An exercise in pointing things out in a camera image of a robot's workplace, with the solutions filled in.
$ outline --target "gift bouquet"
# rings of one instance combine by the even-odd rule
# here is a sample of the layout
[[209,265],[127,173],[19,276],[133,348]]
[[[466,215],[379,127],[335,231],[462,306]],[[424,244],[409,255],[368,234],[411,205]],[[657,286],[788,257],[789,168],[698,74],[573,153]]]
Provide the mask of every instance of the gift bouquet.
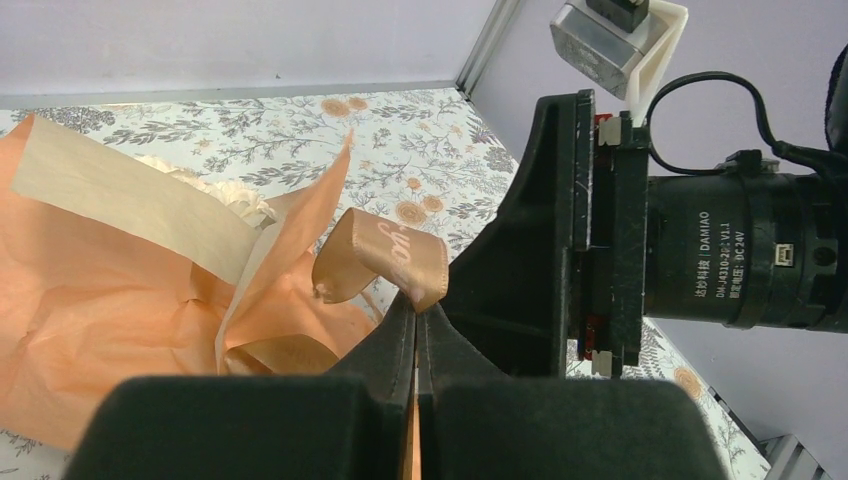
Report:
[[30,116],[0,140],[0,425],[63,449],[140,375],[314,374],[375,322],[377,275],[421,310],[444,243],[339,202],[351,136],[311,186],[262,199]]

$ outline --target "white flower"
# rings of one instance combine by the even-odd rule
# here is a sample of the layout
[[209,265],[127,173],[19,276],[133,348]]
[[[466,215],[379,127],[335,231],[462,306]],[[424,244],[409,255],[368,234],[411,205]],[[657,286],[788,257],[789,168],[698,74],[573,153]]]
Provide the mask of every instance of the white flower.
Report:
[[172,172],[180,171],[179,167],[175,167],[165,160],[153,155],[142,155],[140,157],[135,157],[135,159],[148,167],[153,167],[156,170],[159,170],[160,172],[170,174]]
[[136,157],[136,160],[212,196],[253,228],[259,229],[268,218],[277,220],[276,213],[262,200],[259,192],[251,189],[244,182],[231,180],[209,184],[197,178],[192,172],[175,167],[159,157],[145,155]]

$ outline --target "white wall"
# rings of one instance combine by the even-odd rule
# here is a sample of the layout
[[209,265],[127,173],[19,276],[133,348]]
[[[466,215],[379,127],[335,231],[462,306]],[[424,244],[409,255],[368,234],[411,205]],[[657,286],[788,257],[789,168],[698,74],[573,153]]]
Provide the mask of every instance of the white wall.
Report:
[[0,0],[0,95],[453,80],[494,0]]
[[[524,150],[538,97],[593,87],[551,43],[548,22],[563,1],[525,2],[472,97],[516,156]],[[763,93],[779,139],[825,148],[827,80],[848,43],[848,2],[677,3],[689,8],[690,21],[666,80],[711,69],[743,75]],[[602,92],[598,104],[599,111],[622,108]],[[712,167],[735,150],[764,148],[751,102],[738,87],[692,86],[661,105],[654,138],[673,163]],[[755,434],[792,432],[833,478],[848,478],[848,335],[660,325]]]

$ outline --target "tan ribbon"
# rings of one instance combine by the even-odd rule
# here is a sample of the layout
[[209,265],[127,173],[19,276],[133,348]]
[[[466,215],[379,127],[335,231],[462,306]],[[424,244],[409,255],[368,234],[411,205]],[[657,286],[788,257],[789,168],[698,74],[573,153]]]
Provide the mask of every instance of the tan ribbon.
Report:
[[448,290],[445,242],[391,220],[348,209],[315,259],[312,283],[326,303],[350,300],[378,275],[422,312]]
[[224,361],[229,373],[236,375],[317,375],[329,370],[339,358],[312,337],[289,335],[233,348]]

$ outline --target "table surface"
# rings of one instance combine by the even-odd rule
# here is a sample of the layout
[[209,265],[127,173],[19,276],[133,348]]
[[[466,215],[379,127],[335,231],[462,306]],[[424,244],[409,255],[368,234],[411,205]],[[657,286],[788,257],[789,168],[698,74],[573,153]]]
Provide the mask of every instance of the table surface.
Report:
[[[0,111],[0,135],[28,113]],[[127,155],[157,155],[207,181],[241,179],[267,197],[311,183],[352,128],[355,148],[337,214],[358,207],[431,232],[448,243],[451,258],[494,218],[517,169],[474,109],[452,89],[63,107],[35,113]],[[382,279],[369,288],[385,311],[396,288]],[[570,376],[592,376],[589,362],[576,361],[575,342],[569,343],[569,357]],[[677,382],[703,412],[728,478],[765,477],[768,462],[650,320],[644,322],[641,364],[626,368],[625,376]],[[58,479],[69,457],[0,430],[0,480]]]

